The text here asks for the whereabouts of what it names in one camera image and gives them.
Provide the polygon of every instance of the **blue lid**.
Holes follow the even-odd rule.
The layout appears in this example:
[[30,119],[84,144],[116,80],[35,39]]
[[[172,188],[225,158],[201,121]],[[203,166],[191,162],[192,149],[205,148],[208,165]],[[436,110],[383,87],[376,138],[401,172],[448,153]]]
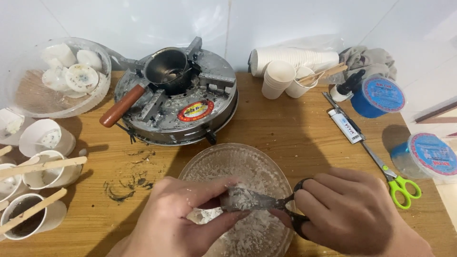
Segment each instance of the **blue lid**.
[[409,139],[410,153],[414,161],[428,168],[427,173],[433,172],[452,176],[457,174],[457,157],[454,151],[436,135],[418,133]]
[[371,105],[384,112],[399,112],[406,104],[399,86],[394,81],[378,75],[366,78],[362,91]]

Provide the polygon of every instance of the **dropper bottle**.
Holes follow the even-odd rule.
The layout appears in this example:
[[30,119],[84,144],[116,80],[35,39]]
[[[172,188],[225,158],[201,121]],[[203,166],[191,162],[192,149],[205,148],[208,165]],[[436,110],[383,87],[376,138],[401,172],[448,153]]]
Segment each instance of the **dropper bottle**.
[[352,94],[352,90],[356,88],[362,80],[365,70],[361,69],[359,72],[352,74],[343,84],[336,85],[330,90],[330,95],[335,102],[342,102]]

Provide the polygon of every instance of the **human hand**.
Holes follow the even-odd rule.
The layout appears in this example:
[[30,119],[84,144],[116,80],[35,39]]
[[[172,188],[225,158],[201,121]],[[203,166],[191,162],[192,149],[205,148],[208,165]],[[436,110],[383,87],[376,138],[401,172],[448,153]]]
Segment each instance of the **human hand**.
[[165,177],[155,184],[135,229],[108,256],[203,256],[223,233],[250,212],[224,212],[204,225],[197,225],[186,217],[194,208],[219,207],[218,196],[237,182],[235,177],[211,182]]
[[[331,168],[306,180],[294,200],[311,220],[302,225],[303,234],[315,243],[344,254],[433,256],[401,218],[382,180],[370,174]],[[287,214],[270,212],[292,228]]]

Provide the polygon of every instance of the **black dropper cap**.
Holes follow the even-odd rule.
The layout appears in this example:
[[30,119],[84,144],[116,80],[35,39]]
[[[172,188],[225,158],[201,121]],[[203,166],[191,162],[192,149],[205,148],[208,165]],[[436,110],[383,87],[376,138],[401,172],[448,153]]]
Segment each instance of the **black dropper cap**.
[[359,84],[359,82],[362,80],[363,75],[365,75],[365,70],[361,69],[359,72],[354,73],[351,76],[349,76],[349,78],[346,80],[346,82],[344,82],[341,85],[338,85],[336,87],[336,90],[338,91],[338,93],[340,93],[344,96],[347,95],[357,86],[357,84]]

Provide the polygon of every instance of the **cup with dark liquid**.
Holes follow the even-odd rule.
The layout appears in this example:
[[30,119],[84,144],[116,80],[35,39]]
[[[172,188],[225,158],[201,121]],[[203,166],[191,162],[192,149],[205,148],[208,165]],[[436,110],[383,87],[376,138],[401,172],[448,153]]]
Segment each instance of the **cup with dark liquid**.
[[[0,219],[0,225],[5,225],[10,219],[19,216],[44,199],[46,198],[35,193],[21,195],[5,209]],[[65,204],[56,201],[6,232],[5,237],[12,240],[22,240],[31,235],[55,229],[62,223],[66,214],[67,207]]]

